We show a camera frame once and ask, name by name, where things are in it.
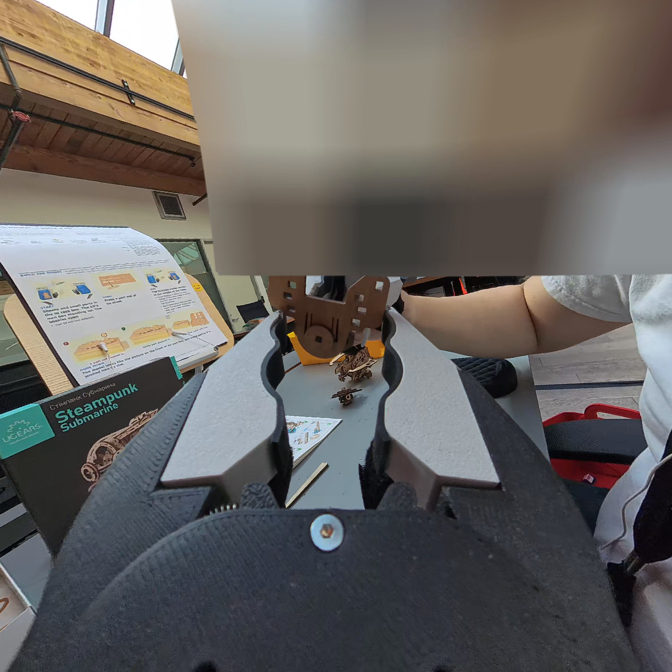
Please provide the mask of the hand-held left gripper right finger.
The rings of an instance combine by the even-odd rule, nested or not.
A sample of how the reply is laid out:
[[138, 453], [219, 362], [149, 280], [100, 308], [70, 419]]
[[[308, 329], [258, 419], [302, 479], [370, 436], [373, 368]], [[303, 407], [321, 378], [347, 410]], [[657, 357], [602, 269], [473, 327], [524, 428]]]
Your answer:
[[389, 389], [362, 466], [364, 507], [376, 508], [390, 482], [410, 484], [425, 509], [435, 507], [443, 486], [498, 489], [459, 369], [393, 308], [385, 311], [382, 335]]

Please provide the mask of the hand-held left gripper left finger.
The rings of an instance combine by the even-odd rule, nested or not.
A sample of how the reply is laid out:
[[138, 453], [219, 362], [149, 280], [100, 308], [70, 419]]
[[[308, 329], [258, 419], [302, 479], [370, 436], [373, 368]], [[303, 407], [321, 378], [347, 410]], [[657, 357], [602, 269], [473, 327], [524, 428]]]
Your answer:
[[292, 475], [284, 406], [286, 320], [269, 315], [205, 374], [161, 476], [166, 488], [215, 486], [239, 503], [249, 483], [286, 502]]

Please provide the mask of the brown wooden model plate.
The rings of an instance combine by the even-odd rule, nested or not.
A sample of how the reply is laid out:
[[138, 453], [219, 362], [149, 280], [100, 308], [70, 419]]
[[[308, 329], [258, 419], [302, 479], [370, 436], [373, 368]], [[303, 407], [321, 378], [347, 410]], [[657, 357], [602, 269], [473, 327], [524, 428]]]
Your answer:
[[355, 331], [381, 327], [389, 290], [387, 277], [364, 276], [343, 301], [331, 300], [308, 295], [305, 276], [271, 275], [267, 295], [294, 319], [294, 333], [309, 354], [332, 359], [352, 345]]

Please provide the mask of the person's right forearm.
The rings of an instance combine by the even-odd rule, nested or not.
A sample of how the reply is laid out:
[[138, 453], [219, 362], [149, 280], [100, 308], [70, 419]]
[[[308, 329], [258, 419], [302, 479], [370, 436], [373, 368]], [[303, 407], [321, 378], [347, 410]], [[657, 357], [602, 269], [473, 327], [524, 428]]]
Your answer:
[[472, 357], [545, 354], [626, 325], [562, 306], [538, 275], [520, 285], [463, 296], [436, 298], [401, 291], [400, 299], [405, 319], [437, 348]]

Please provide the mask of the wooden model assembly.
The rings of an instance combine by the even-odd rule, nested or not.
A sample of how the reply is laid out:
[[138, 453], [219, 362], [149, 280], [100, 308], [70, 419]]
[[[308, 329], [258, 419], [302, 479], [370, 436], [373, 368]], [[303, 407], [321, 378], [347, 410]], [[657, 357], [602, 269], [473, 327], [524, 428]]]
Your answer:
[[349, 378], [353, 384], [372, 377], [371, 367], [376, 360], [371, 357], [364, 344], [347, 348], [340, 355], [333, 357], [329, 366], [335, 365], [335, 375], [339, 381], [345, 382]]

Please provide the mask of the black model kit box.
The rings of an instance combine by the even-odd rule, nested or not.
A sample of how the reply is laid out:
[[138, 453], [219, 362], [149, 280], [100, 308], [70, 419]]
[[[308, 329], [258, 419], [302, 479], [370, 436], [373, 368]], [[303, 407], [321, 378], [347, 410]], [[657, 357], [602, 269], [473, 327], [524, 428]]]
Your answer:
[[113, 461], [182, 386], [164, 357], [1, 415], [1, 463], [52, 556]]

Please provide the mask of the black honeycomb pad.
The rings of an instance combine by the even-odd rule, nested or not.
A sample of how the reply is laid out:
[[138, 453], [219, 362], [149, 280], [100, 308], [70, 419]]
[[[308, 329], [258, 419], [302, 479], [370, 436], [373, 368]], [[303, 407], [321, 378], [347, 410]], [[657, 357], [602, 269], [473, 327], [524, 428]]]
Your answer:
[[517, 389], [516, 368], [507, 359], [457, 357], [452, 361], [461, 371], [472, 375], [494, 399], [506, 397]]

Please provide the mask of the illustrated instruction booklet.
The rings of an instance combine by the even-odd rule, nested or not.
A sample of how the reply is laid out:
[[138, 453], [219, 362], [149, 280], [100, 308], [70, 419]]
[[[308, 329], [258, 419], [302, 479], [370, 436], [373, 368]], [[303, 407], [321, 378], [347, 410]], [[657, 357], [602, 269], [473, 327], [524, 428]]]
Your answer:
[[341, 422], [334, 418], [287, 415], [292, 467], [297, 467]]

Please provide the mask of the small yellow plastic bin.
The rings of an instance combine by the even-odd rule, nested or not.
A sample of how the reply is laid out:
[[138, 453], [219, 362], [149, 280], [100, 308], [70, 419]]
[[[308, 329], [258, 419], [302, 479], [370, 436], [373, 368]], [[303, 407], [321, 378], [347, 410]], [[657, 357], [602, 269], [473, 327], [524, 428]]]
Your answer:
[[[315, 357], [308, 353], [305, 348], [303, 348], [298, 341], [298, 338], [294, 332], [290, 332], [288, 337], [292, 343], [292, 346], [297, 352], [299, 360], [302, 365], [315, 365], [315, 364], [328, 364], [331, 361], [330, 357]], [[384, 356], [385, 347], [381, 340], [369, 340], [366, 341], [365, 347], [367, 348], [370, 357], [378, 359]]]

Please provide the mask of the thin wooden stick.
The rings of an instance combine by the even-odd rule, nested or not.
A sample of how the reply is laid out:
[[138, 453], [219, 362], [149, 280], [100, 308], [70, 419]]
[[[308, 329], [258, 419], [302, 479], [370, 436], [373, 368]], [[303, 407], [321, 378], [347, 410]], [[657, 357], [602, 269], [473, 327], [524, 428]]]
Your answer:
[[290, 509], [294, 504], [311, 488], [313, 483], [328, 469], [329, 464], [326, 462], [321, 463], [315, 471], [307, 478], [307, 480], [302, 483], [298, 490], [286, 501], [285, 508]]

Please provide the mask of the black office chair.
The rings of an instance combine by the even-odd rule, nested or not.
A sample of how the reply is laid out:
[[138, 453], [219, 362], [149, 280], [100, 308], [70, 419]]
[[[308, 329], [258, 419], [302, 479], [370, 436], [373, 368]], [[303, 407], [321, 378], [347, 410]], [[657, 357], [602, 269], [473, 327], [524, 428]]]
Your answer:
[[253, 329], [269, 316], [263, 300], [237, 305], [237, 310], [246, 329]]

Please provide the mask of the red plastic bin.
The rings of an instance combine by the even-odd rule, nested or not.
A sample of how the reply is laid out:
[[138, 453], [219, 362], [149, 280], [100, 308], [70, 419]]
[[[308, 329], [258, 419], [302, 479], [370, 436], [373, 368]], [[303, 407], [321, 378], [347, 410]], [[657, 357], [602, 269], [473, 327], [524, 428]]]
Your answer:
[[[564, 412], [543, 422], [544, 428], [567, 421], [584, 419], [641, 419], [638, 411], [605, 404], [592, 404], [583, 412]], [[628, 471], [630, 465], [550, 458], [556, 473], [567, 481], [609, 490]]]

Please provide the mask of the printed instruction sheet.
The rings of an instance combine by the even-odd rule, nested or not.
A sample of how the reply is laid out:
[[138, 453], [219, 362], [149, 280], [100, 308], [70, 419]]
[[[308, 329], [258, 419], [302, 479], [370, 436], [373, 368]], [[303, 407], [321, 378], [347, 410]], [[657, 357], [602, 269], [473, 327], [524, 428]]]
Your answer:
[[162, 357], [198, 365], [229, 341], [204, 290], [127, 227], [3, 223], [1, 270], [75, 386]]

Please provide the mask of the wooden book stand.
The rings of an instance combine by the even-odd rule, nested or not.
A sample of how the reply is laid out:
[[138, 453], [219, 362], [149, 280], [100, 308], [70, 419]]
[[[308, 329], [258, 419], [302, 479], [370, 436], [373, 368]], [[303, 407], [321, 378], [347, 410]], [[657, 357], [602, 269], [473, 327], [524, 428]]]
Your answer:
[[[185, 374], [196, 370], [202, 370], [205, 364], [215, 361], [234, 347], [235, 339], [228, 324], [214, 306], [212, 299], [208, 296], [204, 287], [200, 286], [200, 281], [194, 276], [186, 274], [187, 279], [197, 291], [200, 300], [208, 312], [209, 319], [215, 323], [222, 333], [226, 336], [226, 343], [219, 347], [218, 353], [201, 358], [190, 365], [180, 364], [180, 372]], [[16, 294], [10, 295], [5, 303], [3, 314], [18, 340], [22, 349], [26, 352], [32, 364], [35, 366], [42, 381], [46, 384], [51, 395], [70, 391], [77, 386], [72, 382], [68, 372], [58, 361], [49, 343], [44, 339], [38, 326], [35, 324], [32, 315], [23, 307]]]

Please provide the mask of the person's white clothing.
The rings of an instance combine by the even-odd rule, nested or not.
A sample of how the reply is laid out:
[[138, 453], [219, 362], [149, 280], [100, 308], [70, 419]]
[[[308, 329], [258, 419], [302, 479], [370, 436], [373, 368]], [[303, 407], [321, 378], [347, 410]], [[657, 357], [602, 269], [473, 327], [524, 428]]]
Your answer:
[[[647, 447], [606, 496], [594, 531], [604, 563], [634, 549], [633, 524], [642, 491], [671, 433], [671, 275], [545, 275], [561, 305], [602, 321], [634, 324], [646, 377], [639, 400]], [[630, 630], [646, 671], [671, 670], [671, 560], [643, 568], [636, 580]]]

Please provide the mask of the black ceiling pipe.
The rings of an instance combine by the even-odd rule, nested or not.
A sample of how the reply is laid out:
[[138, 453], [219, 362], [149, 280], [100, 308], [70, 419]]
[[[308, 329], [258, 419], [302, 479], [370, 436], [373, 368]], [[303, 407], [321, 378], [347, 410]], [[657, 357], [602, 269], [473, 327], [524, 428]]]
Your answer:
[[187, 159], [189, 161], [189, 164], [192, 167], [196, 166], [196, 163], [202, 158], [201, 156], [189, 155], [189, 154], [185, 154], [185, 153], [182, 153], [182, 152], [179, 152], [179, 151], [176, 151], [176, 150], [170, 150], [168, 148], [158, 147], [158, 146], [155, 146], [155, 145], [148, 144], [146, 142], [142, 142], [142, 141], [139, 141], [139, 140], [133, 140], [133, 139], [130, 139], [130, 138], [120, 136], [118, 134], [113, 134], [113, 133], [105, 132], [105, 131], [102, 131], [102, 130], [97, 130], [95, 128], [90, 128], [88, 126], [82, 126], [80, 124], [76, 124], [76, 123], [69, 122], [69, 121], [66, 121], [66, 120], [56, 119], [56, 118], [50, 117], [48, 115], [42, 115], [42, 114], [39, 114], [39, 113], [36, 113], [36, 112], [27, 112], [27, 111], [24, 111], [24, 110], [20, 110], [18, 108], [13, 110], [13, 111], [15, 113], [25, 114], [28, 117], [30, 117], [31, 120], [35, 119], [35, 120], [39, 120], [39, 121], [42, 121], [42, 122], [45, 122], [45, 123], [52, 123], [52, 124], [62, 126], [62, 127], [65, 127], [65, 128], [70, 128], [71, 130], [78, 130], [78, 131], [82, 131], [82, 132], [87, 133], [87, 134], [95, 134], [99, 137], [103, 137], [103, 138], [110, 139], [110, 140], [116, 140], [118, 142], [123, 142], [123, 143], [126, 143], [128, 145], [134, 145], [136, 147], [141, 147], [141, 148], [144, 148], [144, 149], [148, 149], [150, 151], [158, 151], [158, 152], [166, 153], [168, 155], [178, 156], [178, 157]]
[[23, 127], [30, 122], [30, 117], [25, 113], [11, 110], [9, 112], [11, 126], [7, 138], [1, 148], [1, 168], [12, 151], [13, 146], [21, 135]]

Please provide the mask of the grey wall vent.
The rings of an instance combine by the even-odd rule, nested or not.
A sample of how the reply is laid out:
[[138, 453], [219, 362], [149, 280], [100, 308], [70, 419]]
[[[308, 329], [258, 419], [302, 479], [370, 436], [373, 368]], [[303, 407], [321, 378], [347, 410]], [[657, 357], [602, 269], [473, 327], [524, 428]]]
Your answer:
[[180, 196], [166, 191], [152, 191], [161, 219], [166, 221], [186, 221]]

